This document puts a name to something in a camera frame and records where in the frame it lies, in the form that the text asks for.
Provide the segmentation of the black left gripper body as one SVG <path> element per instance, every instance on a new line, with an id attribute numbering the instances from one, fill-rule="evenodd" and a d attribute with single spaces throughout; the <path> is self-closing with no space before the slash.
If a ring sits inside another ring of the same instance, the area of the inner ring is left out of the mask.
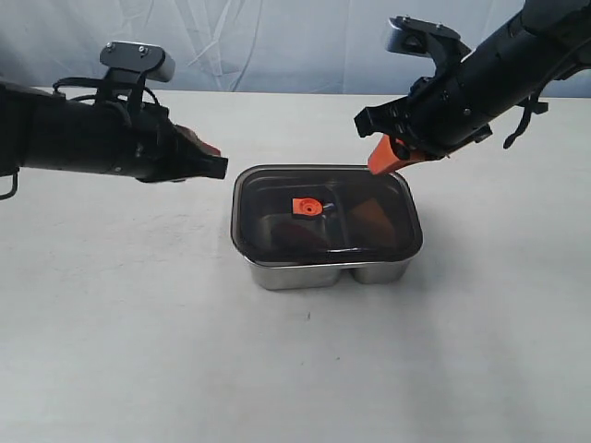
<path id="1" fill-rule="evenodd" d="M 128 101 L 116 100 L 96 101 L 92 109 L 101 114 L 97 142 L 109 155 L 101 174 L 145 184 L 226 177 L 228 159 L 196 149 L 176 130 L 166 107 L 144 102 L 133 109 Z"/>

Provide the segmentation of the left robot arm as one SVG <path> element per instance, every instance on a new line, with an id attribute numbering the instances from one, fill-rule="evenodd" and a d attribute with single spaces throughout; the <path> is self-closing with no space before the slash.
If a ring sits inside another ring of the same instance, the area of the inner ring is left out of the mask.
<path id="1" fill-rule="evenodd" d="M 1 84 L 1 174 L 21 168 L 118 175 L 142 183 L 223 179 L 228 160 L 192 140 L 159 103 L 93 104 Z"/>

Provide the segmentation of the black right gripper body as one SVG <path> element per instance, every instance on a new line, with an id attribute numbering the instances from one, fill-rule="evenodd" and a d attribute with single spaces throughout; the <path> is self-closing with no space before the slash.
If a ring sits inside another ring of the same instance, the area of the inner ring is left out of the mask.
<path id="1" fill-rule="evenodd" d="M 355 117 L 357 133 L 399 138 L 435 159 L 492 135 L 490 118 L 472 104 L 454 77 L 417 81 L 394 101 L 368 106 Z"/>

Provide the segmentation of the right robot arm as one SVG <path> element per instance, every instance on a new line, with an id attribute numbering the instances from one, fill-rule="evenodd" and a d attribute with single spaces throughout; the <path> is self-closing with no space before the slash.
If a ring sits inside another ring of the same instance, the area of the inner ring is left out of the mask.
<path id="1" fill-rule="evenodd" d="M 441 24 L 398 16 L 388 21 L 388 52 L 430 58 L 431 77 L 419 78 L 408 94 L 366 107 L 355 118 L 360 137 L 382 138 L 368 158 L 373 174 L 439 161 L 491 136 L 490 122 L 519 106 L 509 148 L 535 114 L 549 106 L 544 88 L 590 67 L 590 4 L 587 1 L 526 1 L 520 11 L 470 49 Z"/>

